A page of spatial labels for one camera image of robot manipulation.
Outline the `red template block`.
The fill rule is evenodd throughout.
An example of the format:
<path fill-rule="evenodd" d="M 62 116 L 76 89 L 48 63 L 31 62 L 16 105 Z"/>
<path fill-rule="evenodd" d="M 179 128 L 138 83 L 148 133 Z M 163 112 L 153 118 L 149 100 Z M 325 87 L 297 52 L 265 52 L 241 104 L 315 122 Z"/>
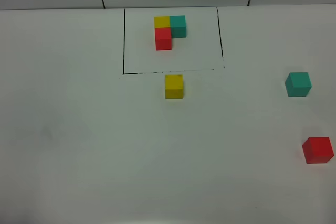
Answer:
<path fill-rule="evenodd" d="M 170 27 L 155 28 L 155 48 L 156 50 L 172 49 L 172 34 Z"/>

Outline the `yellow template block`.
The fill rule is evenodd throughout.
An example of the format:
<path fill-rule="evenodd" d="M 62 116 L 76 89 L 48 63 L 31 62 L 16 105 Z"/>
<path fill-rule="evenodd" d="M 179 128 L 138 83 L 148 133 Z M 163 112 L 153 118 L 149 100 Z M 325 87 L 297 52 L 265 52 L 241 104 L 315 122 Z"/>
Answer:
<path fill-rule="evenodd" d="M 170 28 L 170 16 L 158 16 L 154 17 L 155 28 Z"/>

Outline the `green template block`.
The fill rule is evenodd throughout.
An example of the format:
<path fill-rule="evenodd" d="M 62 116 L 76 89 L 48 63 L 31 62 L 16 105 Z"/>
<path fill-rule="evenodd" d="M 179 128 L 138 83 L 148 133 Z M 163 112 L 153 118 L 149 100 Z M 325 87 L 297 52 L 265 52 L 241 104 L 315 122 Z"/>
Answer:
<path fill-rule="evenodd" d="M 172 38 L 186 38 L 186 19 L 184 15 L 170 16 Z"/>

